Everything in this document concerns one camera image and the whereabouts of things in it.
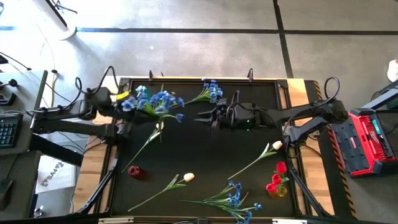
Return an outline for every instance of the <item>wooden table frame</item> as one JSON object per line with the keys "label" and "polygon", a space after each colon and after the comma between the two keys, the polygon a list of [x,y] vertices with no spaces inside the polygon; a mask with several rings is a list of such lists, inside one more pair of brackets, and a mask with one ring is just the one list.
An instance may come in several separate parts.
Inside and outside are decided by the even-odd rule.
{"label": "wooden table frame", "polygon": [[[143,79],[143,80],[148,79],[147,77],[126,77],[126,78]],[[154,77],[154,78],[156,79],[196,78],[197,79],[199,77]],[[217,80],[230,79],[230,80],[248,81],[248,78],[226,78],[226,77],[213,77],[213,78]],[[275,80],[275,78],[256,78],[256,80]],[[298,78],[287,79],[287,84],[289,88],[291,106],[300,106],[308,104],[308,96],[303,79],[298,79]],[[111,90],[111,92],[117,92],[117,88],[114,84],[113,77],[106,77],[103,82],[103,86],[108,87]],[[283,88],[280,88],[280,95],[281,99],[285,99]],[[287,102],[284,100],[281,101],[282,101],[282,107],[286,108]],[[310,118],[295,121],[295,124],[297,126],[303,125],[309,119]],[[95,124],[104,124],[110,122],[112,122],[112,118],[103,117],[99,114],[94,120]],[[91,136],[88,141],[90,142],[94,140],[94,138],[95,137]],[[89,145],[87,145],[87,147],[91,147],[95,144],[98,144],[99,141],[100,140],[97,139],[92,143],[90,143]],[[307,140],[307,145],[316,149],[319,152],[319,146],[317,141],[309,139]],[[110,156],[111,160],[113,160],[115,153],[116,153],[116,146],[114,146],[111,150],[111,156]],[[75,207],[75,211],[84,205],[84,203],[89,199],[91,194],[97,188],[97,185],[100,182],[101,178],[101,171],[103,169],[104,158],[106,157],[105,154],[106,154],[105,144],[93,147],[88,152],[86,152],[83,163],[80,168],[80,175],[78,178],[78,182],[76,184],[75,195],[73,197],[73,204]],[[315,152],[306,149],[305,147],[301,148],[300,157],[302,158],[304,174],[308,188],[314,194],[315,198],[321,203],[323,208],[330,214],[334,214],[329,194],[328,183],[326,181],[325,170],[323,168],[323,162],[321,157],[319,157]],[[106,205],[109,195],[109,185],[110,183],[106,186],[106,188],[103,191],[99,212],[104,212],[106,210]],[[299,208],[303,214],[306,214],[303,193],[297,184],[296,184],[296,190],[297,190]]]}

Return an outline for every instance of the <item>red flower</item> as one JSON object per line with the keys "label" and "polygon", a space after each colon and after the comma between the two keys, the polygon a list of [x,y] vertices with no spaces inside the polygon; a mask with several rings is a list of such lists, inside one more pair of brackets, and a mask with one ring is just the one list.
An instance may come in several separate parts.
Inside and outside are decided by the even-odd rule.
{"label": "red flower", "polygon": [[274,183],[274,184],[281,184],[282,183],[282,178],[280,177],[279,174],[274,174],[272,176],[272,183]]}
{"label": "red flower", "polygon": [[274,183],[267,184],[266,190],[268,190],[269,193],[276,194],[278,193],[278,186]]}
{"label": "red flower", "polygon": [[280,173],[280,174],[285,174],[287,171],[286,163],[283,161],[278,162],[278,164],[276,164],[276,171],[278,171],[278,173]]}

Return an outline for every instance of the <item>wooden board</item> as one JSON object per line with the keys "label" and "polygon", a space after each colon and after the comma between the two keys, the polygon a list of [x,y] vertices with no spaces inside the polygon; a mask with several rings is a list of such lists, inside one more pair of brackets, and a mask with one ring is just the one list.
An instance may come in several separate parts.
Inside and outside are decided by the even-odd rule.
{"label": "wooden board", "polygon": [[[147,77],[130,77],[130,78],[143,78],[147,80]],[[199,77],[176,77],[176,78],[199,78]],[[235,79],[247,80],[247,78],[235,78]],[[307,104],[308,98],[307,98],[307,92],[305,89],[304,80],[287,79],[287,81],[289,85],[289,95],[292,106]],[[117,91],[112,77],[106,77],[103,82],[103,86],[108,87],[111,90],[111,92]],[[94,120],[94,123],[95,124],[110,123],[111,120],[112,120],[111,118],[105,118],[103,116],[98,115],[97,118]],[[300,126],[303,125],[308,120],[309,119],[303,119],[300,121],[296,121],[295,123],[297,126]],[[319,151],[318,143],[316,141],[308,140],[307,145]],[[97,187],[98,183],[100,182],[100,175],[101,175],[103,160],[105,157],[105,151],[106,151],[106,146],[100,145],[90,149],[90,151],[86,153],[82,163],[82,167],[80,169],[78,182],[76,184],[75,196],[73,198],[73,204],[75,206],[75,210],[78,210],[79,208],[81,208],[81,206],[84,205],[84,203],[87,201],[87,199],[89,199],[89,197]],[[111,156],[111,158],[114,157],[115,152],[116,150],[115,148],[113,148],[112,150],[113,156]],[[323,208],[327,212],[333,214],[333,206],[331,204],[331,198],[328,190],[325,171],[323,169],[322,159],[317,154],[312,152],[310,149],[307,149],[306,147],[302,147],[301,152],[302,152],[301,156],[303,160],[304,172],[308,188],[311,190],[311,192],[314,194],[317,200],[322,204]],[[305,206],[304,206],[302,192],[298,186],[296,186],[296,188],[298,194],[299,207],[301,211],[305,213]],[[109,192],[109,184],[103,193],[103,200],[100,209],[101,212],[105,210],[106,201],[108,199],[108,192]]]}

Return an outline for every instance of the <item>concrete floor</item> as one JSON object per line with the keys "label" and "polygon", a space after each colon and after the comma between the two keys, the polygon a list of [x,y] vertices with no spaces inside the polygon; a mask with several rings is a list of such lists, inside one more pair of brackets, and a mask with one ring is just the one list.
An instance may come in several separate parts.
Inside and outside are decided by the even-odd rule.
{"label": "concrete floor", "polygon": [[[0,1],[5,4],[0,27],[15,27],[0,31],[0,51],[33,69],[55,67],[60,73],[55,89],[69,99],[76,94],[76,76],[84,87],[95,86],[108,65],[117,75],[131,76],[146,76],[152,70],[166,76],[244,77],[252,67],[255,77],[286,77],[278,34],[77,32],[67,41],[47,44],[17,1]],[[78,11],[61,12],[77,27],[277,29],[272,0],[63,0],[62,5]],[[289,30],[398,30],[395,0],[279,0],[279,6]],[[398,54],[396,35],[286,35],[286,39],[294,77],[321,85],[330,76],[338,77],[338,98],[347,110],[367,103],[389,83],[388,62]],[[10,65],[0,69],[14,71]],[[328,92],[333,91],[331,84]],[[65,102],[56,97],[55,103]],[[361,214],[360,218],[375,219],[367,211]],[[392,220],[397,217],[390,214]]]}

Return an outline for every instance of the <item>red tool box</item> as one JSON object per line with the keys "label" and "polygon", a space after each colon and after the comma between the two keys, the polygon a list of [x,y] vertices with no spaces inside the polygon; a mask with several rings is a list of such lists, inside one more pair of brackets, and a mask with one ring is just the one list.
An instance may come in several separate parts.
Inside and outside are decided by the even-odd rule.
{"label": "red tool box", "polygon": [[396,165],[396,157],[377,111],[351,110],[347,121],[332,127],[346,172],[351,177],[380,174]]}

